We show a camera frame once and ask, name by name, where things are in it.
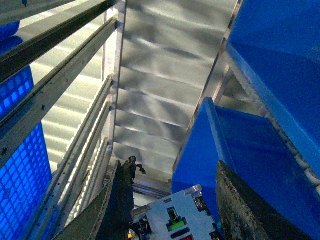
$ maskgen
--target blue plastic crate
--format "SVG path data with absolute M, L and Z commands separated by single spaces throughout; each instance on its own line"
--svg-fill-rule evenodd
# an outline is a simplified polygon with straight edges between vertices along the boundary
M 244 0 L 227 51 L 320 175 L 320 0 Z
M 0 42 L 0 54 L 18 46 L 16 36 Z M 34 86 L 30 67 L 0 85 L 0 120 Z M 0 169 L 0 239 L 20 239 L 52 180 L 41 123 L 30 133 L 6 165 Z
M 0 42 L 0 55 L 21 44 L 23 40 L 12 36 Z M 0 121 L 23 99 L 34 87 L 30 66 L 18 72 L 11 79 L 0 85 Z
M 201 184 L 216 219 L 219 160 L 281 215 L 320 239 L 320 196 L 269 120 L 214 106 L 205 98 L 173 174 L 172 192 Z
M 19 29 L 19 26 L 20 26 L 20 21 L 16 21 L 0 27 L 0 41 L 3 41 L 15 35 Z

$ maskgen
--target blue grid panel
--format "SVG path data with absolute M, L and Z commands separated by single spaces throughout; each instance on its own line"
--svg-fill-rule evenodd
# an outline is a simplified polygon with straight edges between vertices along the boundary
M 0 55 L 22 43 L 17 36 L 0 42 Z M 0 121 L 31 91 L 34 86 L 30 66 L 0 85 Z
M 16 240 L 51 182 L 41 123 L 0 170 L 0 238 Z
M 0 42 L 0 55 L 21 44 L 12 36 Z M 0 85 L 0 120 L 31 91 L 34 86 L 28 66 Z M 0 169 L 0 239 L 17 240 L 37 210 L 52 180 L 42 124 L 39 123 Z

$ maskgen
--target white plastic part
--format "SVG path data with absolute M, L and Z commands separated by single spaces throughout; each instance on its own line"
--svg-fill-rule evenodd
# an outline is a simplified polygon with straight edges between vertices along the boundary
M 306 169 L 304 173 L 315 187 L 320 186 L 320 178 L 314 173 L 314 171 L 310 167 Z
M 304 170 L 310 168 L 309 164 L 306 162 L 306 160 L 301 156 L 301 154 L 296 155 L 295 160 L 300 165 L 300 167 Z

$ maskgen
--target metal upright post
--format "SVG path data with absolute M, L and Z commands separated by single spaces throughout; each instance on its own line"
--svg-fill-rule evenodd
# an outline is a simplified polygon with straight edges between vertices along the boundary
M 114 147 L 114 134 L 115 134 L 115 122 L 116 122 L 116 110 L 117 110 L 117 102 L 118 102 L 118 92 L 119 92 L 119 80 L 120 80 L 120 71 L 121 71 L 121 58 L 122 58 L 122 50 L 123 50 L 123 41 L 124 41 L 124 29 L 126 22 L 126 12 L 127 12 L 127 0 L 119 0 L 117 4 L 112 8 L 113 11 L 117 11 L 118 15 L 118 28 L 116 30 L 116 40 L 115 40 L 115 52 L 114 59 L 108 56 L 109 52 L 114 51 L 114 49 L 109 49 L 108 46 L 110 43 L 107 43 L 103 52 L 103 66 L 102 66 L 102 80 L 104 80 L 104 76 L 108 74 L 110 71 L 110 65 L 113 62 L 113 84 L 110 90 L 110 94 L 108 99 L 111 101 L 111 109 L 110 114 L 107 118 L 106 124 L 102 131 L 102 138 L 108 138 L 109 142 L 106 146 L 106 152 L 108 157 L 111 157 L 113 147 Z M 101 168 L 98 170 L 98 178 L 96 180 L 96 184 L 92 189 L 91 200 L 93 200 L 102 190 L 104 176 L 107 173 L 108 165 L 103 164 Z

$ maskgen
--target metal beam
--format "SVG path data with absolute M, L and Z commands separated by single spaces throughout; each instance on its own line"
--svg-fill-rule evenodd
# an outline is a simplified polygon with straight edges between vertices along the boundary
M 122 58 L 123 51 L 123 42 L 124 42 L 124 29 L 126 23 L 126 13 L 127 13 L 127 0 L 119 0 L 118 3 L 114 6 L 114 10 L 117 11 L 118 15 L 118 28 L 116 30 L 116 40 L 115 40 L 115 52 L 114 58 L 110 61 L 106 60 L 107 54 L 109 54 L 107 50 L 107 45 L 103 48 L 103 56 L 102 56 L 102 80 L 104 80 L 105 76 L 108 74 L 110 70 L 110 62 L 114 62 L 113 68 L 113 84 L 110 90 L 110 94 L 108 95 L 108 99 L 111 101 L 111 109 L 110 114 L 105 123 L 104 129 L 102 131 L 102 138 L 107 137 L 109 142 L 106 149 L 106 153 L 108 154 L 108 160 L 110 161 L 110 157 L 114 148 L 114 134 L 115 134 L 115 124 L 116 124 L 116 110 L 118 103 L 118 92 L 119 92 L 119 80 L 120 80 L 120 64 Z M 105 179 L 105 175 L 107 174 L 108 166 L 106 164 L 103 165 L 103 168 L 99 170 L 99 175 L 97 176 L 97 184 L 92 189 L 92 197 L 96 196 L 102 190 L 102 185 Z
M 56 206 L 61 198 L 61 195 L 69 181 L 69 178 L 74 170 L 77 160 L 89 138 L 90 132 L 94 127 L 96 119 L 101 111 L 101 108 L 106 100 L 110 90 L 112 78 L 108 80 L 101 87 L 92 107 L 88 111 L 80 129 L 74 137 L 73 142 L 68 148 L 61 167 L 57 170 L 54 178 L 43 198 L 42 204 L 39 206 L 36 216 L 33 219 L 29 230 L 26 231 L 25 240 L 41 239 L 36 236 L 43 235 L 48 224 L 51 221 Z
M 96 149 L 97 143 L 100 140 L 101 131 L 107 120 L 110 106 L 111 104 L 109 102 L 105 102 L 104 107 L 101 109 L 100 116 L 95 122 L 95 127 L 91 132 L 91 137 L 87 142 L 87 147 L 82 152 L 82 160 L 76 168 L 74 177 L 68 186 L 66 194 L 59 203 L 58 215 L 51 228 L 51 232 L 53 233 L 51 238 L 64 229 L 68 217 L 83 189 L 84 180 L 86 179 L 86 174 L 88 172 L 88 166 Z
M 195 108 L 194 114 L 190 120 L 190 123 L 188 125 L 187 131 L 186 131 L 186 137 L 183 140 L 181 144 L 181 148 L 176 156 L 175 162 L 172 167 L 172 172 L 174 173 L 175 170 L 178 167 L 180 158 L 182 153 L 184 152 L 185 145 L 188 141 L 189 135 L 191 133 L 191 130 L 195 124 L 195 120 L 197 118 L 197 115 L 199 113 L 200 107 L 202 105 L 202 102 L 205 97 L 213 98 L 213 101 L 215 103 L 218 103 L 221 100 L 221 97 L 228 85 L 228 81 L 232 75 L 232 71 L 230 70 L 230 67 L 228 63 L 223 58 L 223 53 L 226 50 L 226 44 L 228 42 L 230 33 L 232 31 L 232 28 L 234 26 L 234 22 L 238 16 L 239 10 L 242 6 L 243 0 L 237 0 L 237 3 L 233 9 L 233 13 L 231 15 L 230 23 L 224 33 L 224 36 L 222 38 L 219 52 L 217 53 L 211 71 L 209 73 L 209 76 L 205 82 L 204 88 L 202 90 L 201 96 L 199 98 L 198 104 Z
M 100 195 L 54 240 L 128 239 L 131 210 L 134 207 L 130 178 L 120 162 Z
M 103 145 L 102 147 L 103 148 L 101 149 L 101 155 L 98 158 L 98 162 L 100 163 L 99 167 L 96 168 L 95 175 L 92 176 L 94 178 L 94 184 L 90 188 L 90 193 L 88 194 L 89 199 L 87 200 L 88 202 L 84 202 L 84 204 L 86 205 L 93 201 L 103 189 L 103 182 L 105 178 L 105 173 L 108 170 L 108 166 L 110 163 L 111 153 L 108 152 L 109 142 Z
M 75 0 L 4 0 L 0 4 L 0 27 L 74 2 Z
M 81 73 L 117 26 L 111 19 L 45 76 L 0 123 L 0 168 Z
M 114 5 L 106 0 L 0 56 L 0 84 Z

